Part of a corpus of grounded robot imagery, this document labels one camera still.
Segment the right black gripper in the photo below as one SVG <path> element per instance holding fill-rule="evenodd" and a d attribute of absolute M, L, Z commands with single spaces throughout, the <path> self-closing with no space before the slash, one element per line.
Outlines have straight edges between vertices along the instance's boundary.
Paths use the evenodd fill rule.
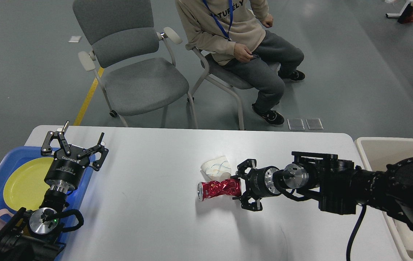
<path fill-rule="evenodd" d="M 248 192 L 233 196 L 232 200 L 239 200 L 241 208 L 249 211 L 262 211 L 262 198 L 281 195 L 273 181 L 273 175 L 278 168 L 268 166 L 257 169 L 256 164 L 256 159 L 246 159 L 237 166 L 235 175 L 231 176 L 232 179 L 243 179 L 248 182 Z"/>

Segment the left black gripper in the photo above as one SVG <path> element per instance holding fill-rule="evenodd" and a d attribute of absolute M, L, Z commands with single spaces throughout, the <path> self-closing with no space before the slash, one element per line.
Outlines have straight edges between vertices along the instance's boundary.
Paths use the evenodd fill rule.
<path fill-rule="evenodd" d="M 68 127 L 69 121 L 66 121 L 62 128 L 59 128 L 54 132 L 47 132 L 41 147 L 42 156 L 52 155 L 52 147 L 50 144 L 53 140 L 58 140 L 60 148 L 64 149 L 66 156 L 71 155 L 70 145 L 67 143 L 65 138 L 65 132 Z M 90 165 L 90 167 L 92 167 L 95 171 L 99 171 L 101 169 L 109 152 L 109 149 L 105 148 L 103 137 L 104 133 L 102 132 L 97 145 L 88 149 L 83 149 L 82 152 L 78 153 L 78 159 L 65 156 L 55 156 L 44 178 L 44 182 L 46 182 L 49 186 L 52 186 L 53 181 L 61 180 L 67 182 L 69 191 L 76 190 L 81 182 L 86 167 Z M 90 162 L 89 157 L 97 153 L 100 154 L 100 158 L 96 159 L 94 162 Z"/>

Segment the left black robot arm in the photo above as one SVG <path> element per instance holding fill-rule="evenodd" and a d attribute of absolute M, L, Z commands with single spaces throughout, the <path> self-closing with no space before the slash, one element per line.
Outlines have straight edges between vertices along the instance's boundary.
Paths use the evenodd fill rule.
<path fill-rule="evenodd" d="M 66 200 L 79 187 L 87 167 L 100 170 L 109 150 L 104 133 L 87 149 L 69 144 L 65 138 L 68 126 L 67 121 L 46 135 L 41 155 L 53 157 L 44 179 L 49 189 L 38 209 L 20 208 L 1 228 L 0 261 L 53 261 L 66 247 L 59 236 L 84 225 L 82 213 L 70 209 Z"/>

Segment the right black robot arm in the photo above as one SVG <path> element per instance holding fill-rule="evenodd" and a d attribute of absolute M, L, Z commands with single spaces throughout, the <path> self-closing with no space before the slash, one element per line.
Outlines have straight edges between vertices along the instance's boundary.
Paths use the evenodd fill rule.
<path fill-rule="evenodd" d="M 386 165 L 386 171 L 368 171 L 338 155 L 292 152 L 294 160 L 284 169 L 275 166 L 256 168 L 255 159 L 238 165 L 234 180 L 245 182 L 241 207 L 261 211 L 264 197 L 284 195 L 301 202 L 314 199 L 321 211 L 347 215 L 362 212 L 349 238 L 346 259 L 366 213 L 367 206 L 379 209 L 402 221 L 413 231 L 413 157 Z"/>

